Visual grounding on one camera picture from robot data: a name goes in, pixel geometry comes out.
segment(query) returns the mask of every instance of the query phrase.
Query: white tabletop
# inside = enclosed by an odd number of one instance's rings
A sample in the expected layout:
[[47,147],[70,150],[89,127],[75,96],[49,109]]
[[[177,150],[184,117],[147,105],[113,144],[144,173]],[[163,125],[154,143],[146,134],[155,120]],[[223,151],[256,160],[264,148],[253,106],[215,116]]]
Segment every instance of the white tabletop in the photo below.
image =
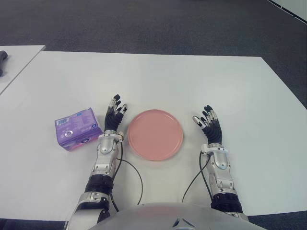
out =
[[[67,152],[54,120],[91,107],[103,124],[117,93],[129,106],[118,131],[126,134],[138,113],[162,109],[184,132],[181,149],[166,161],[144,160],[124,142],[124,158],[144,179],[143,203],[181,201],[207,143],[192,116],[209,104],[245,214],[307,209],[307,111],[262,58],[40,52],[0,97],[0,218],[70,218],[97,141]],[[113,194],[119,209],[138,201],[139,179],[125,163]],[[210,206],[201,177],[185,202]]]
[[0,94],[26,65],[44,49],[45,46],[0,46],[0,51],[4,50],[8,54],[8,57],[0,66],[3,70],[3,74],[0,77]]

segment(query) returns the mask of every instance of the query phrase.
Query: pink plate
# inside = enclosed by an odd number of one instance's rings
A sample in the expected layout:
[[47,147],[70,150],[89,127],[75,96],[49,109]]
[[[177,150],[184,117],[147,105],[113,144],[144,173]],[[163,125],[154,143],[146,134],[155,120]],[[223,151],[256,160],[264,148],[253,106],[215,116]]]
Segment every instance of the pink plate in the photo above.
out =
[[172,157],[180,148],[183,132],[171,114],[147,110],[137,115],[128,128],[129,144],[140,156],[162,161]]

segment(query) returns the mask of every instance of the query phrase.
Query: gray carpet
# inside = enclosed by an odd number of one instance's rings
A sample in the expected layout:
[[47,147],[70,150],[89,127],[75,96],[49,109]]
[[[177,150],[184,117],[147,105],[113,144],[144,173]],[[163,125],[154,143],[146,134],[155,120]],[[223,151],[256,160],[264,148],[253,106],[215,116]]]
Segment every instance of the gray carpet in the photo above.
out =
[[[307,107],[307,26],[266,0],[0,0],[0,45],[259,56]],[[250,221],[269,230],[307,226],[306,212]],[[55,230],[63,225],[0,219],[0,230]]]

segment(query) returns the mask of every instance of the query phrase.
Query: purple wrapper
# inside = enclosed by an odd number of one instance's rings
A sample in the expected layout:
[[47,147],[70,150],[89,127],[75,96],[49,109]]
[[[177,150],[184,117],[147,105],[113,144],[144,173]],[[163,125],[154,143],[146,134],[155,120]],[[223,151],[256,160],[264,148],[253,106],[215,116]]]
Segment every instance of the purple wrapper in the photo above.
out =
[[70,151],[102,134],[91,108],[55,120],[59,145]]

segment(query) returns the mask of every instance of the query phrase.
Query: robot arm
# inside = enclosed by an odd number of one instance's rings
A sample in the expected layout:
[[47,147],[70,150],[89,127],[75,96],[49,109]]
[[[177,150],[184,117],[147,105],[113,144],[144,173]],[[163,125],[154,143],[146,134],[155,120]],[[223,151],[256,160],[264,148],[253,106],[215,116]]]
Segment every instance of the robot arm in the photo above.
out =
[[217,115],[209,105],[204,107],[202,113],[204,117],[199,119],[194,116],[193,120],[208,139],[208,145],[203,144],[201,152],[209,158],[207,171],[212,194],[211,207],[248,221],[230,175],[228,151],[222,146],[222,130]]
[[117,128],[127,111],[126,104],[117,109],[119,99],[120,96],[116,95],[109,104],[105,132],[99,136],[97,159],[66,230],[87,230],[110,216],[109,196],[115,176],[118,142],[123,141],[123,133],[117,134]]

